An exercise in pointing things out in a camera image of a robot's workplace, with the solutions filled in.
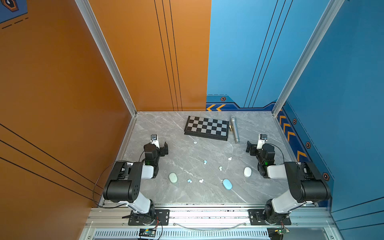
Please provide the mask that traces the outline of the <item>white earbud charging case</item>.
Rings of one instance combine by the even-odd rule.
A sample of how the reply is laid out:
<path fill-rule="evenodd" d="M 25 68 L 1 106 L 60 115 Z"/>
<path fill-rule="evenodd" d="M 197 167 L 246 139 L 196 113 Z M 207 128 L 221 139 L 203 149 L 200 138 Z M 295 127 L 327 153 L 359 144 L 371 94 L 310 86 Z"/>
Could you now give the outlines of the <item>white earbud charging case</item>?
<path fill-rule="evenodd" d="M 246 178 L 249 178 L 252 175 L 252 169 L 250 167 L 245 167 L 244 168 L 244 176 Z"/>

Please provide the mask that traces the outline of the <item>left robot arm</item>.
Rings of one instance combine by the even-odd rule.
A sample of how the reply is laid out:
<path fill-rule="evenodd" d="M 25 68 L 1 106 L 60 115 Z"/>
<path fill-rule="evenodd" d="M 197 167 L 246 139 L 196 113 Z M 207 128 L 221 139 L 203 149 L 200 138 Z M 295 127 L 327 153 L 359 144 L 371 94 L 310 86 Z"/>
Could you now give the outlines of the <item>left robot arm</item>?
<path fill-rule="evenodd" d="M 130 226 L 150 226 L 161 222 L 163 213 L 157 214 L 155 204 L 140 191 L 142 179 L 154 179 L 159 172 L 160 157 L 169 154 L 167 143 L 144 145 L 145 158 L 139 162 L 117 161 L 106 181 L 103 197 L 120 207 L 127 206 L 131 213 L 123 216 Z"/>

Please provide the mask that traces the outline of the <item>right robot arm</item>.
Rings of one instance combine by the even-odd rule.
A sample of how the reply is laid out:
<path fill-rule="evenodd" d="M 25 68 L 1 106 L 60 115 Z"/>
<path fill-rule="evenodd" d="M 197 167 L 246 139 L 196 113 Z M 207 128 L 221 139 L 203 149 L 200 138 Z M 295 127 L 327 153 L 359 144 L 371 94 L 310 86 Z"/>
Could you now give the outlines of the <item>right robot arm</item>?
<path fill-rule="evenodd" d="M 264 209 L 249 210 L 250 222 L 255 225 L 290 225 L 290 213 L 306 204 L 327 201 L 331 190 L 316 165 L 312 162 L 284 162 L 275 164 L 275 146 L 247 142 L 246 152 L 258 160 L 258 171 L 265 179 L 287 180 L 289 189 L 269 199 Z"/>

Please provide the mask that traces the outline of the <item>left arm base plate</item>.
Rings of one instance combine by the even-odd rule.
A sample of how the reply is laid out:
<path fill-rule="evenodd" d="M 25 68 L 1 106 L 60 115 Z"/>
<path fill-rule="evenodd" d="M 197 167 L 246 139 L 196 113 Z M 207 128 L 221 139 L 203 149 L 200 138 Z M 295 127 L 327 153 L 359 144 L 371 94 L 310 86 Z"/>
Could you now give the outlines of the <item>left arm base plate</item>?
<path fill-rule="evenodd" d="M 167 226 L 170 219 L 170 210 L 155 209 L 150 211 L 148 214 L 138 214 L 131 211 L 128 225 L 129 226 Z"/>

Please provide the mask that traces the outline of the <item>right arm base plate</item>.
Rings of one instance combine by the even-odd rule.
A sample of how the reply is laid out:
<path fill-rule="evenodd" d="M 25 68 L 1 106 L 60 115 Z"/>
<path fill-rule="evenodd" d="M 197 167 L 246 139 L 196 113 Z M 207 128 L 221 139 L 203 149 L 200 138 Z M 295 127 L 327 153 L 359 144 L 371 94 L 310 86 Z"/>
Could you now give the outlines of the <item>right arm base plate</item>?
<path fill-rule="evenodd" d="M 262 209 L 249 209 L 249 220 L 252 226 L 280 225 L 290 226 L 292 224 L 288 214 L 277 214 L 274 211 L 266 212 Z"/>

